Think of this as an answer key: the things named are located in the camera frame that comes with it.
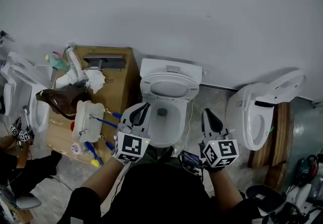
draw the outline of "toilet tank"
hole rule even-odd
[[[197,85],[202,81],[202,67],[175,61],[144,58],[141,62],[140,76],[145,78],[154,74],[170,73],[191,79]]]

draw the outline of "cardboard box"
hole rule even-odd
[[[76,46],[75,50],[84,68],[87,67],[87,62],[83,60],[83,57],[88,54],[121,54],[126,60],[126,66],[121,71],[102,70],[105,76],[103,88],[96,94],[93,94],[92,90],[88,89],[93,103],[102,103],[110,111],[123,113],[126,108],[140,101],[140,75],[131,48]],[[114,124],[119,123],[117,118],[107,113],[104,114],[104,120]],[[92,154],[74,155],[71,151],[71,146],[75,142],[72,138],[72,122],[50,110],[46,136],[47,145],[50,149],[59,153],[90,163],[93,159]],[[95,151],[103,162],[106,162],[111,157],[111,151],[105,142],[108,141],[114,145],[113,136],[115,133],[115,128],[103,124],[101,134],[104,138],[99,139],[94,144]]]

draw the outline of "white cable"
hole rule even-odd
[[[193,102],[192,102],[192,106],[191,106],[191,115],[190,115],[190,118],[188,120],[188,128],[187,128],[187,133],[186,133],[186,136],[185,136],[185,148],[184,148],[184,150],[186,150],[186,147],[187,147],[187,135],[190,132],[190,123],[191,123],[191,119],[192,119],[192,115],[193,115],[194,102],[195,102],[195,98],[193,98]]]

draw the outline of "red object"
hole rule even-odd
[[[74,126],[75,126],[75,122],[74,122],[74,121],[72,121],[72,123],[71,123],[71,131],[73,131],[73,130],[74,130]]]

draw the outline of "toilet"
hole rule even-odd
[[[202,67],[143,59],[140,68],[143,102],[151,106],[150,145],[165,148],[176,143],[185,126],[187,103],[199,92]]]
[[[31,95],[29,101],[29,116],[28,122],[31,125],[34,133],[42,132],[46,129],[47,119],[49,115],[49,105],[45,102],[38,101],[36,99],[36,93],[43,89],[52,87],[52,67],[48,65],[32,65],[30,62],[25,60],[20,54],[10,52],[7,56],[6,65],[4,66],[6,72],[10,75],[6,75],[8,83],[18,83],[18,80],[31,86]],[[15,101],[18,96],[17,90],[10,89],[7,93],[7,98],[12,100],[9,104],[14,106],[17,104]],[[8,108],[8,112],[16,112],[19,108],[12,110],[11,106]]]
[[[269,135],[274,106],[290,102],[303,89],[302,70],[289,72],[267,84],[249,84],[230,97],[226,120],[233,139],[250,150],[259,150]]]

